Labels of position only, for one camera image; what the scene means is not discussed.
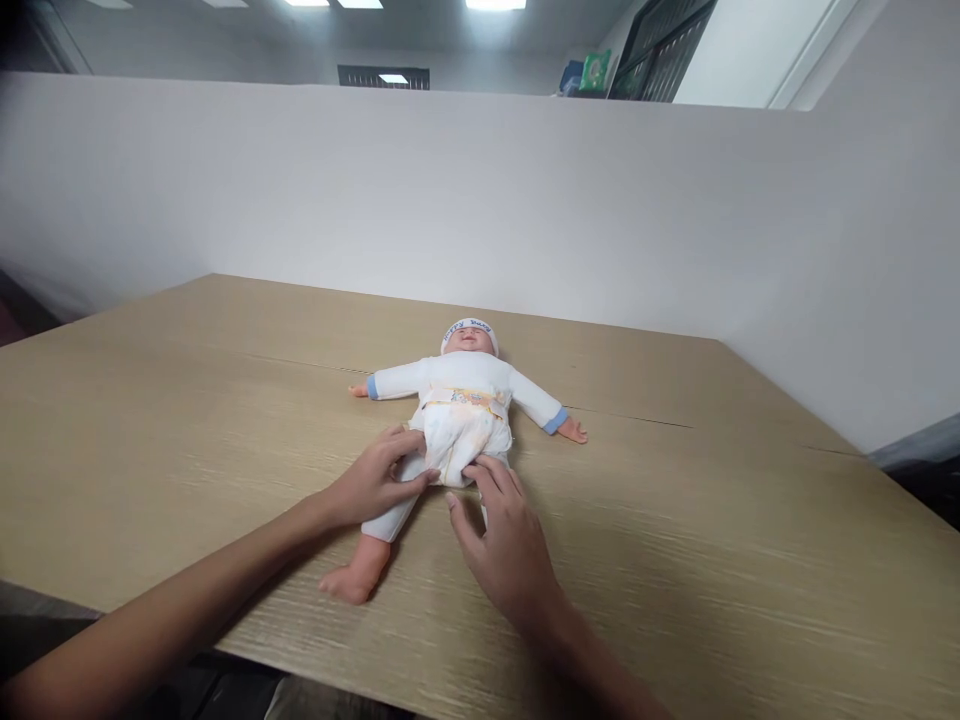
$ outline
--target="blue object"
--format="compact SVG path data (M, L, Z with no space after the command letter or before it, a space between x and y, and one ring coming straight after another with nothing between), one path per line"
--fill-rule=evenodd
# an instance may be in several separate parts
M560 92L567 94L567 86L576 81L576 87L580 87L580 81L583 79L583 63L579 60L571 60L567 63L563 71L563 79L560 80Z

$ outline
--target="doll hat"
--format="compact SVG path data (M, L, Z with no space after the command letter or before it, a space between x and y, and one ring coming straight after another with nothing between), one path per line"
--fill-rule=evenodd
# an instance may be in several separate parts
M450 338L453 334L464 327L477 328L483 330L487 335L490 336L490 341L493 343L493 354L497 357L500 357L500 344L497 342L497 334L493 331L493 328L487 325L483 320L477 320L476 318L464 318L463 320L458 320L453 325L450 326L450 329L447 330L447 334L443 336L443 342L440 343L440 354L443 355L443 351L447 347L447 343L450 342Z

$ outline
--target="doll face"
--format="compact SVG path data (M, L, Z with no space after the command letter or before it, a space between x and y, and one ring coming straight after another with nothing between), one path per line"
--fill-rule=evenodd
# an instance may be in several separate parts
M486 331L480 328L460 328L447 341L447 347L443 354L448 352L485 352L490 355L493 352L493 341Z

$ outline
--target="human hand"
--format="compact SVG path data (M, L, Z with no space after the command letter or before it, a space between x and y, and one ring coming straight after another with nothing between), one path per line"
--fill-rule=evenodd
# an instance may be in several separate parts
M567 440L573 440L581 445L585 445L588 440L587 433L581 427L580 421L575 420L572 417L568 417L566 420L564 420L563 424L557 428L557 432L567 438Z
M463 504L447 493L450 522L470 572L490 602L521 635L539 635L566 605L537 514L520 478L502 462L477 458L463 474L477 483L487 509L487 532L477 535Z
M319 493L331 525L371 520L426 490L440 476L439 470L426 470L410 482L397 482L396 463L411 452L426 452L419 430L404 430L398 425L380 433L333 485Z

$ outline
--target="doll foot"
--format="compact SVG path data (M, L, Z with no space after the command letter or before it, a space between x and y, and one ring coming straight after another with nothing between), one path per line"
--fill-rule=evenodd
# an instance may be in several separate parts
M344 565L321 578L320 592L328 593L351 605L363 605L370 598L378 579L363 577L352 565Z

